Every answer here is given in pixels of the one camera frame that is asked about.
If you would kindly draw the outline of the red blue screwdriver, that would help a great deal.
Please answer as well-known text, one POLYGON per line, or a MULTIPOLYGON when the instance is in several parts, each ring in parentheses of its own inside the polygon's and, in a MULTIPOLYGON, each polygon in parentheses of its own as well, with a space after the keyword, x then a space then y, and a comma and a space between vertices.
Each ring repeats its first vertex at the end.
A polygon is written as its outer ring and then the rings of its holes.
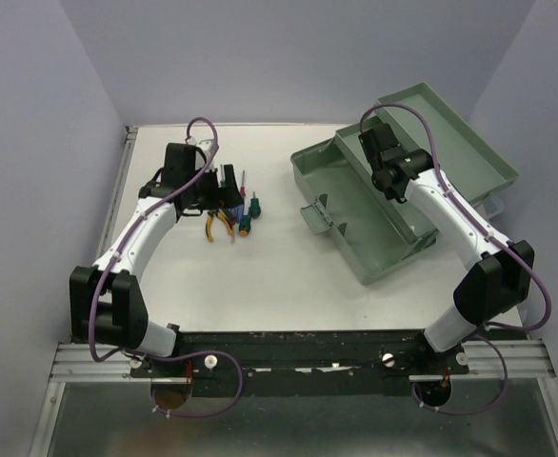
POLYGON ((246 198, 246 171, 244 169, 241 173, 240 194, 244 199, 246 198))

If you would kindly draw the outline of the grey translucent tool box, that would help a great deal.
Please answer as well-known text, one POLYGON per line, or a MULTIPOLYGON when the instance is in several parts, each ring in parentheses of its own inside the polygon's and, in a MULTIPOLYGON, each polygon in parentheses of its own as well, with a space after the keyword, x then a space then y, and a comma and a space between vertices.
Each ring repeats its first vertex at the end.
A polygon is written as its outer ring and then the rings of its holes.
POLYGON ((294 180, 307 199, 301 215, 332 240, 368 285, 432 246, 437 228, 405 198, 408 184, 440 165, 472 206, 519 173, 427 83, 378 99, 363 122, 293 153, 294 180))

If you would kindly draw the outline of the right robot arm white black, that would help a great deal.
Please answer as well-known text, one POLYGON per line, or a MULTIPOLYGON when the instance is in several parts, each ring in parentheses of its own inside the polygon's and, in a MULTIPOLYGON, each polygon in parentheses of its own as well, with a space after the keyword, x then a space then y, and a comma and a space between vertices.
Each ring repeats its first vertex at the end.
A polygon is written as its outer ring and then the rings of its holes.
POLYGON ((412 350, 413 364, 432 373, 447 361, 447 351, 495 316, 528 297, 534 250, 497 232, 467 200, 436 171, 423 149, 406 150, 390 125, 382 123, 360 133, 359 142, 371 167, 371 182, 388 200, 421 210, 448 239, 467 270, 452 293, 452 304, 423 331, 426 341, 412 350))

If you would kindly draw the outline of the blue handled screwdriver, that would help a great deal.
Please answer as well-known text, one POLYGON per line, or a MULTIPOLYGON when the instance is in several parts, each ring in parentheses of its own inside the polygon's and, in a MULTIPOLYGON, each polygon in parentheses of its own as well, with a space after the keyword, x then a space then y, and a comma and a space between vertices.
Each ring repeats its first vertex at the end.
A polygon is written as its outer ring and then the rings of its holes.
POLYGON ((241 223, 243 217, 243 209, 244 207, 242 205, 239 205, 231 210, 236 225, 239 225, 241 223))

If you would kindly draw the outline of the green orange stubby screwdriver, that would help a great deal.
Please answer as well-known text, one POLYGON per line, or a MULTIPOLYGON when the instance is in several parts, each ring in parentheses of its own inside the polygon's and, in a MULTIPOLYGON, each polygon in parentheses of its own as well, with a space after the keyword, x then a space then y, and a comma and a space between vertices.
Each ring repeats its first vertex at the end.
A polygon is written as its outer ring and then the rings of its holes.
POLYGON ((239 222, 238 232, 240 236, 248 236, 251 231, 251 216, 245 213, 239 222))

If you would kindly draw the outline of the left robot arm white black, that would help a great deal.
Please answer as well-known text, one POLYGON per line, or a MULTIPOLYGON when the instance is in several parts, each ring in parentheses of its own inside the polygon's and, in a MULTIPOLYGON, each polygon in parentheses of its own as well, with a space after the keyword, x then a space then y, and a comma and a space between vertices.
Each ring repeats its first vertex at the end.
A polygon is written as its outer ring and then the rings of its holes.
POLYGON ((151 321, 140 280, 165 235, 183 217, 218 212, 242 204, 232 165, 222 178, 212 161, 212 139, 170 143, 164 165, 138 191, 135 211, 111 247, 90 267, 77 267, 69 279, 71 336, 91 346, 113 345, 152 355, 166 376, 186 362, 177 347, 178 330, 151 321))

